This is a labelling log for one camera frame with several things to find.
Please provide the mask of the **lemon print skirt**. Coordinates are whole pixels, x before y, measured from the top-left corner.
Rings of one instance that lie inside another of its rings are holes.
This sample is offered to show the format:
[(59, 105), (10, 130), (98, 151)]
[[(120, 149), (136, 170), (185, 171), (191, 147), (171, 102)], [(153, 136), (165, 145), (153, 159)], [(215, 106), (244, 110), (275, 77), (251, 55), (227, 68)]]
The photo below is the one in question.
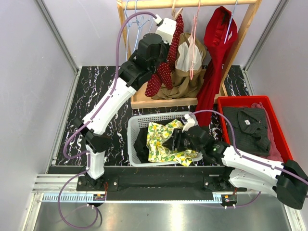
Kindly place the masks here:
[(185, 167), (189, 166), (198, 156), (197, 151), (184, 148), (182, 151), (167, 147), (176, 131), (182, 131), (184, 125), (180, 120), (174, 119), (166, 125), (150, 122), (147, 130), (146, 146), (149, 149), (148, 161), (152, 163), (174, 161)]

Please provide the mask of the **black skirt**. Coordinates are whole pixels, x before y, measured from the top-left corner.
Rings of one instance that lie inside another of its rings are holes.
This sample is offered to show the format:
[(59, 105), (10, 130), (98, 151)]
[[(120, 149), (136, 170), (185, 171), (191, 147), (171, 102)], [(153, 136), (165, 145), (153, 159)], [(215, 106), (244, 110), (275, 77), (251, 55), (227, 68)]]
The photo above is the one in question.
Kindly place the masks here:
[(147, 147), (148, 128), (141, 128), (134, 142), (136, 155), (141, 163), (150, 163), (149, 148)]

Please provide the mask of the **red polka dot garment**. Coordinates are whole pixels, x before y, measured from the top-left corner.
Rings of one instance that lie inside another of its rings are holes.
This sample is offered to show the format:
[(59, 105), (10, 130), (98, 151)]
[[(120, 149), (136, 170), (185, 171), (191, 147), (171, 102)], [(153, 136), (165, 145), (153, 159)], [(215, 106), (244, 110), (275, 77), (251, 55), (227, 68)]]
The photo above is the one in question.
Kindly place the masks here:
[(167, 63), (161, 63), (157, 72), (152, 75), (152, 78), (148, 81), (145, 96), (155, 96), (162, 87), (165, 85), (167, 90), (173, 89), (171, 73), (175, 70), (175, 60), (178, 51), (180, 35), (183, 33), (184, 22), (181, 13), (176, 18), (176, 29), (173, 36), (173, 40), (170, 45), (169, 54), (167, 57)]

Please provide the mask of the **tan and white garment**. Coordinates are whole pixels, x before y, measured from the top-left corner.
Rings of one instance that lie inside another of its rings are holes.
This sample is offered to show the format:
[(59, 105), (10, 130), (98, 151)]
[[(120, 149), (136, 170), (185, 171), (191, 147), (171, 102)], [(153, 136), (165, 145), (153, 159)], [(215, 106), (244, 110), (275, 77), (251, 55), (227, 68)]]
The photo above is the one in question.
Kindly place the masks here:
[(190, 33), (182, 33), (175, 60), (175, 70), (171, 73), (173, 89), (167, 90), (161, 87), (159, 92), (152, 97), (154, 100), (172, 100), (179, 98), (194, 98), (204, 82), (205, 70), (203, 61), (206, 56), (206, 49), (198, 39), (195, 39), (194, 72), (190, 80), (190, 55), (189, 45), (191, 43)]

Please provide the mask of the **blue hanger of lemon skirt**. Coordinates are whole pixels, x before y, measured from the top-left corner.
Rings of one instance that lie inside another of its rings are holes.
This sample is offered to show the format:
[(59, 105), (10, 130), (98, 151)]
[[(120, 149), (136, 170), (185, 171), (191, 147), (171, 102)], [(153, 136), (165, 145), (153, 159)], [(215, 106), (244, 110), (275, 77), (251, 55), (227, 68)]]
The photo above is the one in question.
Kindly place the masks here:
[(152, 21), (153, 23), (153, 18), (152, 17), (149, 17), (148, 19), (145, 19), (144, 16), (136, 16), (134, 19), (132, 19), (130, 21), (130, 24), (131, 24), (131, 27), (133, 25), (136, 25), (137, 27), (137, 34), (136, 34), (136, 37), (135, 37), (135, 41), (134, 41), (134, 50), (137, 48), (137, 45), (138, 45), (138, 42), (140, 40), (140, 35), (142, 33), (142, 28), (144, 27), (145, 24), (147, 24), (148, 22)]

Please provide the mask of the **beige wooden hanger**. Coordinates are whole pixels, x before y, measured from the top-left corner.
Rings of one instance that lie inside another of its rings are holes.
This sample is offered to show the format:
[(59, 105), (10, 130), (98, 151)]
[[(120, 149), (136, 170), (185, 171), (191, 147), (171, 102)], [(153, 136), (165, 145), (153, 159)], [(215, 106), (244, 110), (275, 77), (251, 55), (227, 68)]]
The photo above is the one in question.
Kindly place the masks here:
[(181, 13), (183, 12), (183, 8), (180, 8), (178, 11), (176, 11), (176, 0), (173, 0), (173, 3), (172, 3), (172, 17), (173, 17), (173, 20), (176, 21), (178, 16), (181, 15)]

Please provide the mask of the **pink wire hanger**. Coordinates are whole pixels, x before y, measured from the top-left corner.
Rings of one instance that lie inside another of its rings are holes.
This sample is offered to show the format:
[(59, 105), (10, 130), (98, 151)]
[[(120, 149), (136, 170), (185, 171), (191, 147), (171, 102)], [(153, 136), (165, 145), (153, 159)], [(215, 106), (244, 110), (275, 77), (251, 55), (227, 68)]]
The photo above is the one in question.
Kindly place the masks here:
[(196, 29), (197, 29), (197, 20), (198, 20), (198, 15), (200, 11), (200, 5), (201, 1), (198, 1), (198, 9), (196, 15), (193, 17), (193, 25), (191, 29), (191, 43), (189, 45), (189, 55), (190, 55), (190, 80), (193, 79), (193, 72), (194, 72), (194, 53), (195, 53), (195, 38), (196, 38)]

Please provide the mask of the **light blue wire hanger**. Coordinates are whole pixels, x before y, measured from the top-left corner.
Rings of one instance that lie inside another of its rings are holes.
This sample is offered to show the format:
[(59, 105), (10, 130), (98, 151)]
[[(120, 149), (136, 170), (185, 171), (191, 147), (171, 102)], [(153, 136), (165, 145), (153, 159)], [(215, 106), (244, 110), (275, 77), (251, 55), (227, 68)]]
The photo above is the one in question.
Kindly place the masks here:
[[(126, 19), (128, 19), (128, 14), (127, 14), (127, 5), (128, 5), (129, 0), (126, 1), (125, 4), (125, 9), (124, 9), (124, 14)], [(129, 22), (127, 22), (126, 24), (126, 61), (129, 59), (129, 57), (131, 56), (131, 48), (130, 48), (130, 43), (129, 43), (129, 29), (131, 27), (131, 24)]]

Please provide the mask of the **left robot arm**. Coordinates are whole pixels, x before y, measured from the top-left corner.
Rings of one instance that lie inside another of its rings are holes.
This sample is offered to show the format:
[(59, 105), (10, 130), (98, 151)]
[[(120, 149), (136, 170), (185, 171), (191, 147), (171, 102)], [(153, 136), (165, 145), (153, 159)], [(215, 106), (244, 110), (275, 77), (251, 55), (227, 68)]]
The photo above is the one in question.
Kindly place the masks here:
[(173, 36), (158, 33), (144, 35), (137, 49), (121, 65), (111, 88), (90, 113), (76, 120), (75, 126), (85, 138), (87, 185), (91, 189), (100, 190), (104, 184), (104, 156), (111, 143), (105, 132), (108, 124), (121, 106), (151, 79), (159, 65), (167, 62), (172, 40)]

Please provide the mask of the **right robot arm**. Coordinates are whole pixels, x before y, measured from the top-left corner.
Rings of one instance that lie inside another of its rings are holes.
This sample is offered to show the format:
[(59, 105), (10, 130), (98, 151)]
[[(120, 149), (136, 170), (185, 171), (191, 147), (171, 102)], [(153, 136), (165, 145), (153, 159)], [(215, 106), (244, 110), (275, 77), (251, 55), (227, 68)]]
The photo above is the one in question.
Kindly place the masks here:
[(270, 194), (293, 209), (303, 208), (308, 195), (308, 176), (292, 159), (273, 161), (238, 151), (232, 145), (213, 139), (199, 126), (175, 129), (171, 148), (196, 151), (212, 164), (230, 167), (230, 174), (218, 179), (222, 190), (229, 191), (233, 187), (252, 189)]

